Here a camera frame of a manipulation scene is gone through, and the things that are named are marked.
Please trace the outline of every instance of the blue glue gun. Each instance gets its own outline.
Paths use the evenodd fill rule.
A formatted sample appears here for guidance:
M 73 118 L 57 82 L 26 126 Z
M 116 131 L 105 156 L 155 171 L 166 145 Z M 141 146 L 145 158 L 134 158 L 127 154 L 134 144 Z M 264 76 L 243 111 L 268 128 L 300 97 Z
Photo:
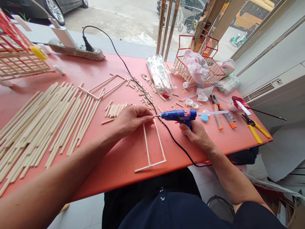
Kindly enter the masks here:
M 196 116 L 196 110 L 190 110 L 189 112 L 185 112 L 184 110 L 174 110 L 166 111 L 156 115 L 156 117 L 161 117 L 167 121 L 177 121 L 186 124 L 191 129 L 191 131 L 193 131 L 191 121 L 195 120 Z

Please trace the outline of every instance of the blue bottle cap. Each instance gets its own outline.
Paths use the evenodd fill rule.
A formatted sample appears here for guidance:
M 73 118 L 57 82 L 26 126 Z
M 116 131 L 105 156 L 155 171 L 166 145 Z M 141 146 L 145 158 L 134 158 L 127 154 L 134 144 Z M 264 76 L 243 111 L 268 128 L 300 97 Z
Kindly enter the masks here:
M 200 120 L 203 122 L 206 122 L 209 120 L 209 117 L 207 115 L 202 115 L 202 116 L 200 116 Z

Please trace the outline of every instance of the pavement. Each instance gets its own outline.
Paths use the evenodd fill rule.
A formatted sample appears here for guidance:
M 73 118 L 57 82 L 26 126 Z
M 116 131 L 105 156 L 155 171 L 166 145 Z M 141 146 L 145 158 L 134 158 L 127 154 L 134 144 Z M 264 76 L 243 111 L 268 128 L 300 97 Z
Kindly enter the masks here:
M 96 26 L 105 31 L 111 38 L 141 45 L 156 47 L 159 12 L 156 0 L 89 0 L 89 8 L 77 8 L 65 14 L 66 28 L 81 32 L 86 25 Z M 219 42 L 219 51 L 215 58 L 225 60 L 230 58 L 237 48 L 229 43 L 232 36 L 240 30 L 229 27 Z M 105 36 L 99 30 L 87 28 L 86 33 Z M 174 29 L 170 50 L 179 48 L 179 35 L 189 35 Z M 191 38 L 181 38 L 181 48 L 188 47 Z

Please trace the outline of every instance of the extension cord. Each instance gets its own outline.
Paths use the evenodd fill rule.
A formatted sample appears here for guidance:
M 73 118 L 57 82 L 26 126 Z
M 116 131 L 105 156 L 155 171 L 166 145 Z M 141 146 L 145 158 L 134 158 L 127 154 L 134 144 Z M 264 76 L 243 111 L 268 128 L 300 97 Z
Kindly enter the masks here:
M 92 60 L 104 60 L 106 57 L 104 56 L 102 50 L 100 48 L 95 48 L 94 51 L 87 51 L 84 45 L 76 44 L 76 48 L 71 48 L 65 46 L 59 39 L 53 38 L 49 41 L 48 45 L 50 48 L 60 54 L 84 57 Z

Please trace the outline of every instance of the black shirt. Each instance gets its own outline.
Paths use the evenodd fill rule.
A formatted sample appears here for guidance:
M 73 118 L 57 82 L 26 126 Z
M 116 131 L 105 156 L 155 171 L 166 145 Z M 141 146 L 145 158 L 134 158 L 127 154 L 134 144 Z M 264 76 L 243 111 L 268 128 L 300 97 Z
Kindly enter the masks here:
M 141 200 L 124 218 L 125 228 L 285 228 L 268 209 L 254 202 L 245 202 L 238 209 L 234 222 L 220 219 L 197 195 L 171 192 Z

